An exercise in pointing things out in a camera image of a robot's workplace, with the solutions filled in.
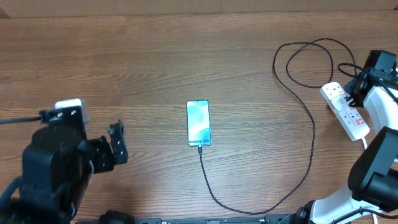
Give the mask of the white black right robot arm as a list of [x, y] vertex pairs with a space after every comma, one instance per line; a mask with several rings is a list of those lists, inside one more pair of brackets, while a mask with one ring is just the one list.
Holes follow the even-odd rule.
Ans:
[[357, 218], [395, 220], [397, 210], [397, 56], [371, 50], [359, 73], [341, 86], [331, 82], [320, 94], [352, 141], [364, 152], [348, 184], [327, 198], [312, 200], [282, 223], [351, 223]]

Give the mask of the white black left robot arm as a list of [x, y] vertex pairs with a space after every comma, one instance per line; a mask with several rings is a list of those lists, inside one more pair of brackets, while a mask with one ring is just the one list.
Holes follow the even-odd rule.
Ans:
[[70, 223], [94, 174], [128, 161], [122, 121], [87, 140], [79, 130], [48, 125], [22, 154], [22, 175], [1, 195], [1, 223]]

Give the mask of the Samsung Galaxy smartphone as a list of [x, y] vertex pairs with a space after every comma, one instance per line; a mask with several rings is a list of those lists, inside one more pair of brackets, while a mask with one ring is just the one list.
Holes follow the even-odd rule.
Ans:
[[211, 145], [210, 105], [208, 100], [187, 101], [187, 136], [190, 147]]

